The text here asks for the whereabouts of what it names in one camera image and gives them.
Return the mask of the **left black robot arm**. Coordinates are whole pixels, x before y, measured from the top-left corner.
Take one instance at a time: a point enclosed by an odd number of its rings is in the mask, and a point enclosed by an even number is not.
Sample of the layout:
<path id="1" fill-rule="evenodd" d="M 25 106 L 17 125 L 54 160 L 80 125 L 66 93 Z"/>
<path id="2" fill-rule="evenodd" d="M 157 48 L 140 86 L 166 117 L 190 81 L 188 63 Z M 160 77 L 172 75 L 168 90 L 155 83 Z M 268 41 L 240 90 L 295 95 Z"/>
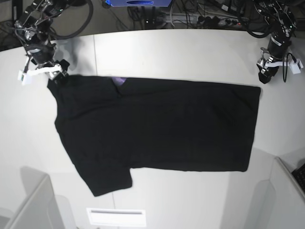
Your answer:
<path id="1" fill-rule="evenodd" d="M 292 74 L 299 74 L 304 67 L 302 61 L 290 50 L 291 37 L 296 30 L 295 16 L 290 11 L 289 2 L 285 0 L 254 0 L 253 4 L 268 25 L 262 34 L 256 34 L 249 29 L 250 20 L 242 19 L 241 8 L 245 5 L 244 0 L 237 3 L 236 16 L 252 37 L 262 39 L 270 36 L 267 48 L 260 48 L 261 57 L 256 63 L 259 81 L 263 84 L 270 82 L 282 67 L 283 81 L 286 82 L 288 70 L 291 70 Z"/>

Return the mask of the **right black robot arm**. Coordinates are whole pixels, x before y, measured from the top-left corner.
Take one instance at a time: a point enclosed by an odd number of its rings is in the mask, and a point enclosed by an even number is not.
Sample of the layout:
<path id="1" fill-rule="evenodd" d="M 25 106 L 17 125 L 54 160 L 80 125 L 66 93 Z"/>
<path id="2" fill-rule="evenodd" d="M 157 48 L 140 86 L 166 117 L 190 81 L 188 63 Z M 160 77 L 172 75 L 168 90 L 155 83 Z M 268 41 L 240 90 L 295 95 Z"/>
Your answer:
<path id="1" fill-rule="evenodd" d="M 59 40 L 70 39 L 79 35 L 89 24 L 93 16 L 93 3 L 86 0 L 89 13 L 84 24 L 69 35 L 58 35 L 51 30 L 53 19 L 73 6 L 73 0 L 35 0 L 26 8 L 18 20 L 15 21 L 14 31 L 26 52 L 26 62 L 18 72 L 18 80 L 23 85 L 29 84 L 32 77 L 46 75 L 56 84 L 67 81 L 70 63 L 65 59 L 55 60 L 56 44 L 50 38 Z"/>

